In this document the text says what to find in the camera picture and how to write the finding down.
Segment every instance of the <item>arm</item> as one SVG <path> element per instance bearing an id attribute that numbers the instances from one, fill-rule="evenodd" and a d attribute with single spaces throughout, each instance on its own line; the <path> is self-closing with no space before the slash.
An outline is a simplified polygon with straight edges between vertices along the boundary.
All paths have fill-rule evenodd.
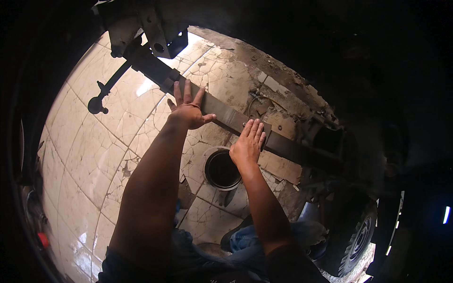
<path id="1" fill-rule="evenodd" d="M 130 262 L 158 276 L 168 265 L 187 130 L 215 119 L 214 114 L 202 116 L 203 95 L 204 88 L 200 88 L 192 102 L 190 80 L 186 80 L 182 98 L 179 82 L 175 82 L 177 106 L 170 99 L 167 101 L 172 113 L 129 178 L 109 245 Z"/>
<path id="2" fill-rule="evenodd" d="M 259 119 L 248 121 L 238 141 L 231 146 L 230 156 L 241 173 L 256 234 L 268 255 L 278 247 L 292 244 L 293 239 L 288 218 L 258 167 L 265 139 L 263 127 Z"/>

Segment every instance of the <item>cracked tile floor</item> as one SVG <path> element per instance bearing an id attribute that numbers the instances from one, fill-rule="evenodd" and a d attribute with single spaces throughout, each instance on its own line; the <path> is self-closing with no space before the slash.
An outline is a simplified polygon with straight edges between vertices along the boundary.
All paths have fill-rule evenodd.
<path id="1" fill-rule="evenodd" d="M 97 280 L 124 188 L 170 114 L 166 99 L 174 101 L 130 68 L 103 100 L 108 114 L 89 113 L 88 101 L 99 93 L 96 81 L 105 83 L 125 61 L 112 58 L 110 52 L 106 33 L 75 66 L 48 115 L 38 153 L 44 179 L 43 206 L 49 219 L 45 228 L 49 253 L 62 276 L 76 283 Z M 289 95 L 268 75 L 236 61 L 233 51 L 191 33 L 189 45 L 175 59 L 162 61 L 241 113 L 250 103 L 249 91 L 257 84 L 267 85 L 269 91 L 282 97 Z M 186 137 L 180 182 L 192 197 L 177 218 L 179 228 L 191 232 L 195 244 L 220 243 L 222 236 L 249 214 L 243 185 L 224 207 L 224 195 L 203 175 L 206 152 L 231 146 L 236 140 L 237 136 L 213 123 L 190 130 Z M 297 183 L 301 173 L 299 165 L 266 152 L 260 157 L 260 166 L 276 195 L 285 179 Z"/>

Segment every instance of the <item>mounting hole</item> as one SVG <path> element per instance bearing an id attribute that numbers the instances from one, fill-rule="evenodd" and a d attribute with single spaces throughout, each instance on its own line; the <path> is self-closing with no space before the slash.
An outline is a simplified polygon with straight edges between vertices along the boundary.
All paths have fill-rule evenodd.
<path id="1" fill-rule="evenodd" d="M 160 45 L 159 43 L 154 43 L 154 51 L 162 53 L 164 52 L 164 47 Z"/>
<path id="2" fill-rule="evenodd" d="M 229 149 L 221 149 L 211 154 L 206 160 L 204 172 L 208 182 L 222 191 L 236 188 L 242 180 L 230 158 Z"/>

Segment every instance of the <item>shoe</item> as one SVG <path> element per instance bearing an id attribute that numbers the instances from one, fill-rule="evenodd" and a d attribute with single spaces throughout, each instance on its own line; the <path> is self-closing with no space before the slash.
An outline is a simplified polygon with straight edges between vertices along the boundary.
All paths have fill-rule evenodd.
<path id="1" fill-rule="evenodd" d="M 250 225 L 253 225 L 252 214 L 247 216 L 239 226 L 237 226 L 233 230 L 231 230 L 231 231 L 227 232 L 225 235 L 223 235 L 222 240 L 220 240 L 220 248 L 226 252 L 231 253 L 231 246 L 230 246 L 231 236 L 234 233 L 236 233 L 237 231 L 239 231 L 241 228 L 244 228 L 244 227 L 247 227 Z"/>

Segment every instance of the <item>hand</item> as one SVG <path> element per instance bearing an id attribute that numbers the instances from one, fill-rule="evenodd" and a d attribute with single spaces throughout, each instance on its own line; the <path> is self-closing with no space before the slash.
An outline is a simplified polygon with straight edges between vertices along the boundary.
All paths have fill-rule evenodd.
<path id="1" fill-rule="evenodd" d="M 181 90 L 179 88 L 179 82 L 174 82 L 173 94 L 176 99 L 176 105 L 170 100 L 167 100 L 168 105 L 171 109 L 170 116 L 178 117 L 182 121 L 186 122 L 189 130 L 198 129 L 206 123 L 209 123 L 216 119 L 215 114 L 202 115 L 200 110 L 201 99 L 204 95 L 204 87 L 200 87 L 197 95 L 192 101 L 190 94 L 190 80 L 186 80 L 184 85 L 184 98 L 181 97 Z"/>
<path id="2" fill-rule="evenodd" d="M 260 149 L 263 145 L 266 133 L 263 132 L 264 124 L 260 119 L 249 120 L 242 130 L 237 142 L 230 148 L 230 157 L 239 171 L 244 166 L 258 163 Z"/>

